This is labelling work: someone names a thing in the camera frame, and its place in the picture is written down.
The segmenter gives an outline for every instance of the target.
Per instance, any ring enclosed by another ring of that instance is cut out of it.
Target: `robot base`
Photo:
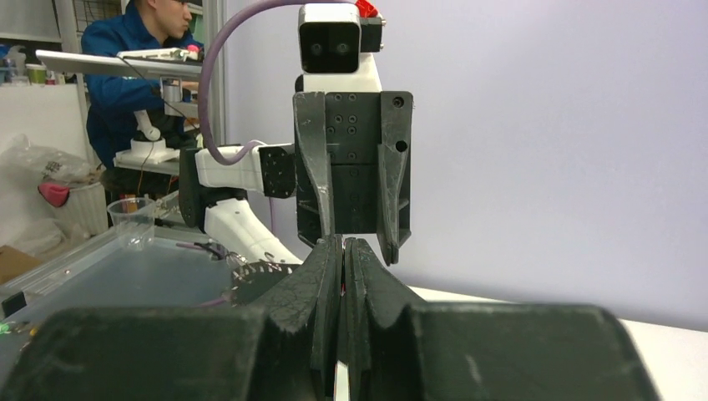
[[[164,140],[155,142],[131,140],[130,150],[116,153],[115,161],[120,164],[157,165],[179,157],[180,151],[168,148]]]

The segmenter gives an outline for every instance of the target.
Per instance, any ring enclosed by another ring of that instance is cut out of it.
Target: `cardboard box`
[[[42,261],[36,257],[11,246],[0,246],[0,284],[9,282],[41,264]]]

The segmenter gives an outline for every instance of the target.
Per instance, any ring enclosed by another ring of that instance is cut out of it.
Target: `pink object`
[[[37,187],[42,197],[54,207],[62,207],[68,201],[69,188],[51,182],[43,182]]]

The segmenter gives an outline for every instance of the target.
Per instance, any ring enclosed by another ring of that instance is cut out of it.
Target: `camera lens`
[[[349,45],[346,43],[339,43],[336,46],[336,52],[339,53],[340,55],[345,55],[349,53]]]
[[[315,43],[312,46],[310,46],[310,51],[312,52],[313,56],[321,56],[322,55],[322,45],[319,43]]]

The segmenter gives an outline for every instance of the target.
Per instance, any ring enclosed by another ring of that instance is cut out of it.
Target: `blue work uniform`
[[[180,39],[168,38],[160,46],[143,24],[138,8],[130,2],[124,15],[96,21],[83,32],[81,47],[84,54],[115,57],[127,50],[154,48],[185,48],[190,44],[202,47],[187,31]],[[108,75],[85,75],[91,106],[86,130],[88,141],[106,168],[114,167],[116,152],[130,149],[130,140],[138,132],[134,112],[164,110],[157,79],[126,79]],[[178,124],[184,133],[184,119]]]

